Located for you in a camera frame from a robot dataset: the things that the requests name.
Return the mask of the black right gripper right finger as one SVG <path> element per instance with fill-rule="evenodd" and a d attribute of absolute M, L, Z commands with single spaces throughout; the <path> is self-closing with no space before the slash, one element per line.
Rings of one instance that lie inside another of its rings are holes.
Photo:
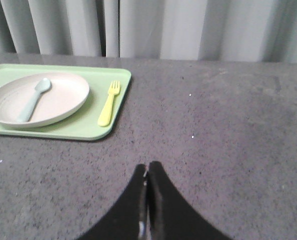
<path fill-rule="evenodd" d="M 206 221 L 173 185 L 159 161 L 148 169 L 148 204 L 153 240 L 229 240 Z"/>

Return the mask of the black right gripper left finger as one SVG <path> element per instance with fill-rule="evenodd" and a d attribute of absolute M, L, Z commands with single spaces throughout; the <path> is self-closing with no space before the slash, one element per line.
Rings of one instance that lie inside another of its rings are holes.
<path fill-rule="evenodd" d="M 147 169 L 138 164 L 123 193 L 80 240 L 145 240 L 147 231 Z"/>

